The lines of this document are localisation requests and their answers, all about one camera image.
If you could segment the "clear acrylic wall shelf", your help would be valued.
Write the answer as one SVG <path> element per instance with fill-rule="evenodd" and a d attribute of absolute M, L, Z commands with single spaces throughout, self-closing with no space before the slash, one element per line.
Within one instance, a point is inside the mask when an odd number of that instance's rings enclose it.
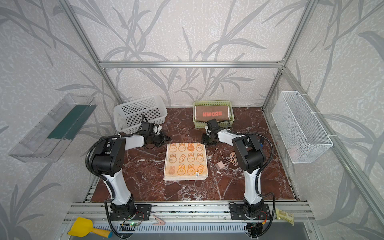
<path fill-rule="evenodd" d="M 97 105 L 94 97 L 67 94 L 10 152 L 24 163 L 55 163 Z"/>

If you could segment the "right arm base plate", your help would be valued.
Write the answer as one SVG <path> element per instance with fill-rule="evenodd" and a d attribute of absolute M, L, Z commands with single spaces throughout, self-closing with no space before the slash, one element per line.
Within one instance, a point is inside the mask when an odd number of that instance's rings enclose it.
<path fill-rule="evenodd" d="M 271 211 L 268 204 L 263 203 L 260 210 L 255 214 L 249 214 L 245 211 L 244 204 L 238 204 L 235 202 L 229 202 L 229 210 L 231 214 L 231 220 L 257 220 L 264 221 L 271 219 Z"/>

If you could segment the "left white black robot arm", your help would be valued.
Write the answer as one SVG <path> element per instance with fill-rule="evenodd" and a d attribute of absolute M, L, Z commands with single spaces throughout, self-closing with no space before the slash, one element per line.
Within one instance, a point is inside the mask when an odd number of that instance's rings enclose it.
<path fill-rule="evenodd" d="M 107 186 L 111 199 L 105 203 L 110 204 L 113 214 L 130 218 L 137 212 L 134 197 L 123 176 L 125 152 L 147 145 L 160 148 L 171 140 L 164 134 L 162 126 L 149 122 L 143 115 L 136 132 L 101 137 L 90 147 L 85 157 L 86 168 Z"/>

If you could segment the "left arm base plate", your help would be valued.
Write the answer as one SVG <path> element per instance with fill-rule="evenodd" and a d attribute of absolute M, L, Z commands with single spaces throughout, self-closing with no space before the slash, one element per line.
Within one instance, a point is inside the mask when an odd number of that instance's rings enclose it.
<path fill-rule="evenodd" d="M 151 209 L 151 204 L 136 204 L 134 207 L 112 204 L 111 212 L 109 215 L 112 221 L 148 221 L 150 218 Z"/>

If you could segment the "yellow plastic scoop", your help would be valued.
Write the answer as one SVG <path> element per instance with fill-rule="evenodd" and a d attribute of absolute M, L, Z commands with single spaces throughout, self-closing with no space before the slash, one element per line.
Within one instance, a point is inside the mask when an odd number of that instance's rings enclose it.
<path fill-rule="evenodd" d="M 68 235 L 82 238 L 87 236 L 89 233 L 93 233 L 108 239 L 113 235 L 111 231 L 94 228 L 93 222 L 91 220 L 82 217 L 78 217 L 76 219 L 71 229 L 69 230 Z"/>

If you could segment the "red patterned towel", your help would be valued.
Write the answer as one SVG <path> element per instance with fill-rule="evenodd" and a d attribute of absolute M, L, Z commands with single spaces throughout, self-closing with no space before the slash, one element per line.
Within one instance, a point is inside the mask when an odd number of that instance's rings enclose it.
<path fill-rule="evenodd" d="M 230 120 L 230 108 L 227 105 L 219 106 L 195 106 L 195 120 L 207 122 L 212 119 L 219 121 Z"/>

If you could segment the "aluminium front rail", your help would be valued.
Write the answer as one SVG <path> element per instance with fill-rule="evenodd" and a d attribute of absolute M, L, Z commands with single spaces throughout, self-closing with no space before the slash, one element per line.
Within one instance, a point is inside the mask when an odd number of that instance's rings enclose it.
<path fill-rule="evenodd" d="M 138 202 L 136 204 L 151 204 L 151 214 L 161 218 L 166 223 L 229 223 L 231 214 L 229 202 L 226 201 L 166 201 L 166 202 Z M 314 222 L 314 214 L 307 202 L 277 201 L 276 208 L 291 213 L 295 222 Z M 63 222 L 68 224 L 77 217 L 92 220 L 94 223 L 107 223 L 106 211 L 102 203 L 73 203 Z"/>

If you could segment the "yellow paper tag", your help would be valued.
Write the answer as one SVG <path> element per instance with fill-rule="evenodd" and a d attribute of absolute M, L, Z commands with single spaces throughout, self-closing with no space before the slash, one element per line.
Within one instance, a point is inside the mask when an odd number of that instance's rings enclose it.
<path fill-rule="evenodd" d="M 293 214 L 280 209 L 276 209 L 275 212 L 278 220 L 286 221 L 290 223 L 292 226 L 295 225 L 295 216 Z"/>

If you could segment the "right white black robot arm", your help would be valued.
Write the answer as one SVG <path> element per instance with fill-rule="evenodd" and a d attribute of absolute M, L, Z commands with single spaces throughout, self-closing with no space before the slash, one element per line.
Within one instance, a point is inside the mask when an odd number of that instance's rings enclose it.
<path fill-rule="evenodd" d="M 265 206 L 266 195 L 261 192 L 261 173 L 274 157 L 272 142 L 258 133 L 234 132 L 220 127 L 215 119 L 206 122 L 205 130 L 202 144 L 212 146 L 220 142 L 234 148 L 238 164 L 244 171 L 245 177 L 243 211 L 246 218 L 255 219 Z"/>

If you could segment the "orange patterned towel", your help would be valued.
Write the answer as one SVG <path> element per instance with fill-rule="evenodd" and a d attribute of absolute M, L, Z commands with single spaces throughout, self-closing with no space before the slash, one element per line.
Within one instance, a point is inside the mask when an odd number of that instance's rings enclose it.
<path fill-rule="evenodd" d="M 209 176 L 206 147 L 201 143 L 167 145 L 165 181 L 199 181 Z"/>

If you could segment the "green circuit board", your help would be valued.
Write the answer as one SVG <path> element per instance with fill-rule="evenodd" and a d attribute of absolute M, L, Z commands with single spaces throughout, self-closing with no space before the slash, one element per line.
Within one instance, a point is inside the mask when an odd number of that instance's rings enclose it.
<path fill-rule="evenodd" d="M 142 222 L 123 223 L 121 224 L 121 226 L 124 228 L 134 228 L 134 227 L 138 227 L 141 223 Z"/>

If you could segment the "pink clothespin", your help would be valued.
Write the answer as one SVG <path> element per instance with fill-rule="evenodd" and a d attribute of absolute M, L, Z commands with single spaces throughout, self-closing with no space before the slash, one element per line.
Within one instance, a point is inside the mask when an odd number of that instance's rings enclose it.
<path fill-rule="evenodd" d="M 166 224 L 164 220 L 162 220 L 161 218 L 155 215 L 153 215 L 153 218 L 154 218 L 153 226 L 164 226 Z"/>

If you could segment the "green plastic basket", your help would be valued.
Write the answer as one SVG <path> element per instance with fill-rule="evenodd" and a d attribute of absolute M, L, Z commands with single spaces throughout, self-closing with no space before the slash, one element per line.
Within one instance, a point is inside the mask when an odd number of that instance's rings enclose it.
<path fill-rule="evenodd" d="M 205 128 L 209 120 L 216 119 L 219 126 L 232 126 L 235 115 L 230 101 L 195 101 L 193 103 L 193 122 L 195 128 Z"/>

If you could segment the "white plastic laundry basket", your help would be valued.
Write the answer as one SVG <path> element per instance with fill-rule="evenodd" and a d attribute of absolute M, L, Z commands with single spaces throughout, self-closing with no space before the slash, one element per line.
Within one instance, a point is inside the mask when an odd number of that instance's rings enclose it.
<path fill-rule="evenodd" d="M 143 115 L 150 123 L 161 125 L 165 122 L 168 112 L 161 96 L 145 97 L 115 106 L 116 130 L 126 134 L 136 132 L 142 123 Z"/>

